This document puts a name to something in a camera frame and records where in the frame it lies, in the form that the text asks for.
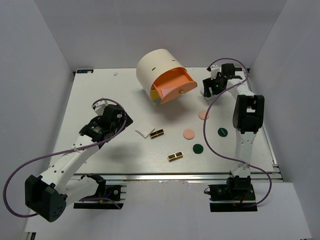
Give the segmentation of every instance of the dark green disc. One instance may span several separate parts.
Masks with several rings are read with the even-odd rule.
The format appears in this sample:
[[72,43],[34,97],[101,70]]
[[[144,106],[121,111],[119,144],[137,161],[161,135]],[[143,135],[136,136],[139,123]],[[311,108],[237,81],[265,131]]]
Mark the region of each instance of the dark green disc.
[[193,145],[193,151],[195,154],[201,154],[204,151],[204,147],[201,144]]
[[228,131],[227,131],[227,129],[220,127],[218,129],[218,134],[220,137],[226,137],[228,135]]

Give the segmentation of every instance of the small rectangular block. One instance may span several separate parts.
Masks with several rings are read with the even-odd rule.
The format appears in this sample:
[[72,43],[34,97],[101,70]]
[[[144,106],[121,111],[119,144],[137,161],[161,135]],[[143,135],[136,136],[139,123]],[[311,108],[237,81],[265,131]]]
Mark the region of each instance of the small rectangular block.
[[157,131],[151,132],[150,133],[150,137],[151,137],[151,139],[154,139],[154,138],[159,137],[159,136],[161,136],[163,134],[165,134],[165,131],[163,129],[159,129]]
[[180,159],[180,158],[182,158],[183,156],[184,156],[183,152],[182,152],[182,151],[178,151],[178,152],[176,152],[176,153],[170,154],[170,155],[168,156],[168,159],[169,159],[169,162],[171,162],[171,161],[174,161],[174,160],[176,160],[176,159]]

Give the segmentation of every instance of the peach round disc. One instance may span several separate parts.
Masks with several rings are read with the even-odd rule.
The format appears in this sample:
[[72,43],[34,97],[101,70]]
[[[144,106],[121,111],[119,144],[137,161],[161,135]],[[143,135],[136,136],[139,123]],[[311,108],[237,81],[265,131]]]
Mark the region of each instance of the peach round disc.
[[195,132],[192,129],[186,129],[183,131],[183,137],[187,140],[191,140],[195,137]]
[[205,120],[206,112],[207,112],[207,110],[202,110],[201,112],[199,112],[198,116],[201,120]]

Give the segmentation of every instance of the white enclosure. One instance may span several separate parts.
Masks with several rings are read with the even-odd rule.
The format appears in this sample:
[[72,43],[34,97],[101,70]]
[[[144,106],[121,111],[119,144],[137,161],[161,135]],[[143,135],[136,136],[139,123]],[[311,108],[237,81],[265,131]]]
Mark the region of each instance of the white enclosure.
[[[293,183],[313,239],[320,239],[319,1],[2,0],[0,33],[1,190],[16,167],[54,149],[72,71],[135,68],[161,48],[184,67],[230,57],[251,68],[283,178]],[[48,163],[13,178],[14,210],[28,212],[25,179]],[[2,203],[0,220],[1,239],[20,239],[25,219]]]
[[184,67],[251,67],[286,0],[35,0],[73,71],[135,68],[156,49]]

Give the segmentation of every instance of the white table surface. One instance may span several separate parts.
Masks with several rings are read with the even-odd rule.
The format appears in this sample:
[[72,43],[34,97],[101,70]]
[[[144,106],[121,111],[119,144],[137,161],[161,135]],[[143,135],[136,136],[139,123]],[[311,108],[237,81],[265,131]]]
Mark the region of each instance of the white table surface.
[[[187,70],[198,87],[157,106],[139,84],[135,68],[95,69],[93,73],[76,74],[54,151],[71,148],[80,129],[96,116],[92,103],[100,98],[109,98],[125,108],[133,124],[90,157],[77,171],[78,174],[228,173],[236,163],[210,152],[203,137],[203,121],[198,117],[198,113],[209,105],[200,90],[203,90],[202,80],[210,74],[204,67]],[[221,96],[211,108],[206,128],[212,147],[230,157],[235,154],[236,144],[232,125],[235,102],[228,92]],[[152,140],[144,139],[135,132],[142,121],[147,121],[156,130],[164,129],[164,135]],[[192,140],[183,137],[183,131],[189,128],[195,131]],[[219,128],[227,129],[228,136],[220,137],[217,133]],[[193,152],[194,144],[203,145],[202,154]],[[178,151],[183,152],[183,158],[168,162],[168,155]],[[59,158],[53,157],[51,164]],[[255,138],[251,163],[268,172],[273,171],[272,156],[262,131]]]
[[[73,209],[55,222],[36,216],[35,240],[300,240],[311,238],[292,183],[274,183],[257,212],[210,212],[206,183],[129,182],[121,210]],[[253,183],[257,199],[268,183]]]

